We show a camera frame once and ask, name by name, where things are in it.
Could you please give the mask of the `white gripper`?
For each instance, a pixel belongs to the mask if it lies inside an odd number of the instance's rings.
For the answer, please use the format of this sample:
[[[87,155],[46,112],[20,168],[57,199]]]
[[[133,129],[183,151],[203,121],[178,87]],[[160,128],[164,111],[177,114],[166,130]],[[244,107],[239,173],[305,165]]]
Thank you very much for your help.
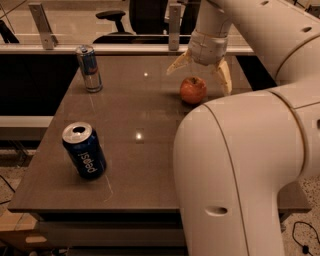
[[[224,58],[226,54],[228,38],[212,37],[194,30],[191,34],[188,50],[181,54],[166,71],[167,75],[189,65],[192,59],[201,65],[215,64],[212,75],[222,88],[223,94],[229,96],[232,92],[232,79],[228,63]]]

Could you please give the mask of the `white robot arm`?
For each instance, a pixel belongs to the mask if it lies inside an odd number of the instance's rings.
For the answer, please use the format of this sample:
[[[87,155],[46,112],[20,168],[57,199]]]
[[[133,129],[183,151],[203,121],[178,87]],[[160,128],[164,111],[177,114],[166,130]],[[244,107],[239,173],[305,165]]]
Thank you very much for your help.
[[[174,179],[189,256],[285,256],[277,197],[320,171],[320,24],[284,0],[202,0],[189,51],[206,65],[235,26],[274,88],[204,103],[181,122]]]

